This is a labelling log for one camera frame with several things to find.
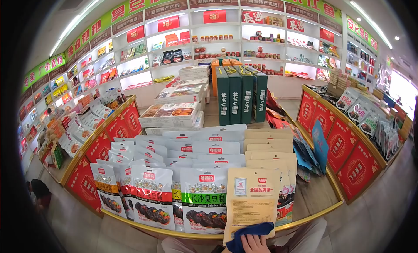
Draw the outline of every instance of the kraft paper snack bag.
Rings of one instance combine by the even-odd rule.
[[[276,221],[277,201],[281,190],[278,179],[280,172],[277,170],[228,169],[228,219],[223,245],[233,240],[235,232],[243,227]],[[272,237],[274,229],[267,235],[267,238]]]

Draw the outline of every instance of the ceiling light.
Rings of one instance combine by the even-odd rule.
[[[393,49],[392,45],[390,44],[389,40],[384,35],[383,31],[380,29],[380,27],[372,19],[370,19],[370,17],[366,14],[366,12],[362,8],[360,8],[359,5],[357,5],[353,1],[350,1],[350,3],[366,18],[369,24],[373,26],[373,28],[378,32],[379,36],[384,40],[384,42],[389,47],[389,49],[392,50]]]
[[[96,3],[98,3],[100,0],[94,0],[92,3],[90,3],[80,14],[78,14],[71,22],[68,24],[68,26],[65,28],[65,30],[61,33],[58,41],[55,43],[54,47],[52,48],[51,52],[49,53],[49,57],[51,57],[55,50],[58,48],[58,45],[60,45],[61,41],[64,39],[64,37],[67,35],[67,33],[70,31],[70,29],[74,28],[73,26],[76,25],[77,21],[80,20],[81,16],[83,16],[91,7],[93,7]]]
[[[152,20],[152,21],[150,21],[150,22],[147,22],[147,24],[150,24],[150,23],[153,23],[153,22],[156,22],[156,21],[158,21],[158,20],[165,19],[165,18],[170,18],[170,17],[174,17],[174,16],[180,16],[180,15],[184,15],[184,12],[182,12],[182,13],[177,13],[177,14],[173,14],[173,15],[168,15],[168,16],[165,16],[165,17],[159,18],[159,19],[157,19],[157,20]]]

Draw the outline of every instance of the display counter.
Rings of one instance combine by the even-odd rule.
[[[217,110],[217,107],[217,98],[211,97],[210,103],[207,104],[205,108],[205,111],[208,113],[205,115],[205,127],[219,125],[218,115],[215,112],[211,112]],[[135,135],[139,134],[138,129],[131,129],[129,125],[124,124],[124,118],[130,117],[130,114],[132,113],[136,114],[136,118],[139,117],[135,96],[130,97],[97,128],[94,134],[92,134],[79,149],[74,159],[70,160],[70,158],[68,158],[69,163],[67,167],[61,168],[56,172],[52,171],[50,174],[71,195],[80,201],[80,203],[100,217],[107,214],[154,237],[169,235],[177,238],[196,240],[222,240],[223,234],[190,234],[154,228],[124,219],[101,209],[101,203],[96,192],[96,185],[89,164],[90,162],[96,162],[96,159],[98,158],[106,159],[105,156],[110,149],[110,142],[113,141],[113,137],[121,137],[118,135],[119,130],[117,132],[114,131],[115,124],[117,127],[120,126],[125,129],[124,132],[126,135],[124,135],[124,137],[133,138]],[[267,122],[260,122],[248,124],[248,128],[270,128],[270,126]],[[337,181],[332,172],[328,169],[327,177],[312,176],[310,183],[297,178],[297,188],[293,204],[293,222],[276,227],[275,230],[277,232],[300,226],[331,212],[341,206],[343,202],[342,193],[337,186]]]
[[[330,169],[331,175],[338,179],[338,186],[350,204],[394,161],[401,147],[385,161],[367,136],[337,107],[306,85],[302,85],[302,90],[295,125],[312,146],[311,131],[316,120],[320,121],[329,146],[327,172]]]

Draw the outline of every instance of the green label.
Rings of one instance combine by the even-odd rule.
[[[181,201],[184,206],[188,207],[225,207],[227,194],[181,193]]]

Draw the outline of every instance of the person's leg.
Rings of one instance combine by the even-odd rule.
[[[161,242],[161,246],[165,253],[197,253],[192,245],[186,245],[175,238],[165,238]]]
[[[311,253],[315,252],[327,228],[327,221],[317,218],[300,226],[295,235],[282,247],[281,252]]]

